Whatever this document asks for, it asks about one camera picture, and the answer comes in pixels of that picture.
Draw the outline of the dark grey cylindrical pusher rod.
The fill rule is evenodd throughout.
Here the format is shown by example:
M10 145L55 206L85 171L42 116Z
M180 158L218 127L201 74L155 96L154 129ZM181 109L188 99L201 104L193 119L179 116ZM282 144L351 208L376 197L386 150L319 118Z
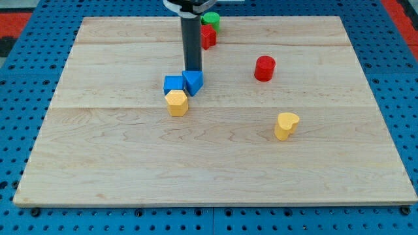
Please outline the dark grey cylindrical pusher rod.
M201 17L181 18L184 67L187 71L202 70Z

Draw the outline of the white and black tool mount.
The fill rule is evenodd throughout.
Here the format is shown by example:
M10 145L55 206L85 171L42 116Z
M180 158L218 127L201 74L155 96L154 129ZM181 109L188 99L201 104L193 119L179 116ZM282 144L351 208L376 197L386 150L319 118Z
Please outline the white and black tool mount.
M164 6L181 18L195 18L216 3L216 0L163 0Z

